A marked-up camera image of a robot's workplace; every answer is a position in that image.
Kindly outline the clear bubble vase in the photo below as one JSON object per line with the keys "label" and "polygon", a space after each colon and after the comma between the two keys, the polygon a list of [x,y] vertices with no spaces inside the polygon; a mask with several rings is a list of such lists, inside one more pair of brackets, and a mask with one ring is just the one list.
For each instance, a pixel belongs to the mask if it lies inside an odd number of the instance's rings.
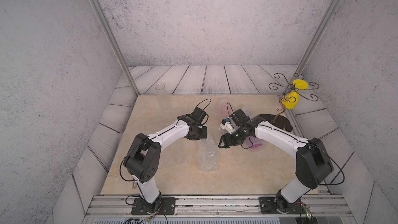
{"label": "clear bubble vase", "polygon": [[197,162],[199,169],[203,172],[219,169],[218,146],[210,132],[206,139],[198,141]]}

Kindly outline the pink bubble vase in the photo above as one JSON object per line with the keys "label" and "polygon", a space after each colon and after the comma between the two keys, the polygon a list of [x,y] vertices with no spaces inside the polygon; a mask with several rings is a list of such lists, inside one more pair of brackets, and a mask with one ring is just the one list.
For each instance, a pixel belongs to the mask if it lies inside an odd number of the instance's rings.
{"label": "pink bubble vase", "polygon": [[229,100],[228,99],[222,99],[219,101],[217,107],[216,107],[216,117],[218,120],[218,123],[221,123],[223,119],[227,119],[230,117],[230,107],[227,106]]}

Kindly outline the clear glass vase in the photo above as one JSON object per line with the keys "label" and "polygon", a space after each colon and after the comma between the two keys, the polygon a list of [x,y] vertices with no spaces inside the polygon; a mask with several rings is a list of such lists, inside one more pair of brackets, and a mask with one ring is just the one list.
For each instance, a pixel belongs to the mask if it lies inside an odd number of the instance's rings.
{"label": "clear glass vase", "polygon": [[169,94],[167,93],[164,83],[155,84],[155,91],[158,99],[159,106],[165,110],[170,106]]}

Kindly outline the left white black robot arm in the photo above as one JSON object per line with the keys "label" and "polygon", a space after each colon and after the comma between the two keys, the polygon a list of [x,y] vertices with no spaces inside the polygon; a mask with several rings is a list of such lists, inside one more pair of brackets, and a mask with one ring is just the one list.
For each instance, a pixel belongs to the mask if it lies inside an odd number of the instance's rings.
{"label": "left white black robot arm", "polygon": [[208,114],[186,114],[177,117],[171,125],[164,129],[145,135],[138,134],[123,158],[121,166],[125,167],[131,181],[137,182],[140,198],[153,210],[160,208],[161,192],[155,182],[161,153],[175,141],[185,138],[188,140],[204,140],[207,138]]}

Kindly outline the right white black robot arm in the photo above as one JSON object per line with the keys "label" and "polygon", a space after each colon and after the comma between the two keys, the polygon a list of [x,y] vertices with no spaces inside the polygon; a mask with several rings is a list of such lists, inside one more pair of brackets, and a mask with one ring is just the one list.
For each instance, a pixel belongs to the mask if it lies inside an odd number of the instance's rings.
{"label": "right white black robot arm", "polygon": [[323,142],[308,140],[291,133],[290,121],[281,115],[260,114],[253,118],[242,109],[221,121],[226,133],[220,138],[219,148],[242,145],[248,138],[267,141],[285,151],[295,160],[295,176],[277,192],[272,205],[265,204],[265,212],[288,214],[303,195],[317,188],[334,170]]}

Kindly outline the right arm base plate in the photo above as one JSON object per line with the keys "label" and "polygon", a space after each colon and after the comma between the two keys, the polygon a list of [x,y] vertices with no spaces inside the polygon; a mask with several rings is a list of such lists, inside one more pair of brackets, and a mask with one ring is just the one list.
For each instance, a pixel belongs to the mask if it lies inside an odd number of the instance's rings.
{"label": "right arm base plate", "polygon": [[298,199],[294,203],[278,202],[276,197],[260,197],[259,206],[261,214],[302,214],[304,204]]}

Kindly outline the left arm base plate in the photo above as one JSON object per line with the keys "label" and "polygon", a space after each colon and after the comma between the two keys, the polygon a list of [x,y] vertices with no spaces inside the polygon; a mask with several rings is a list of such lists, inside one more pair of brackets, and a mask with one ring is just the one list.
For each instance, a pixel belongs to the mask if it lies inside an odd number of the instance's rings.
{"label": "left arm base plate", "polygon": [[160,197],[153,203],[148,203],[142,197],[138,197],[134,199],[131,214],[137,216],[159,213],[160,215],[169,216],[175,214],[175,207],[175,198]]}

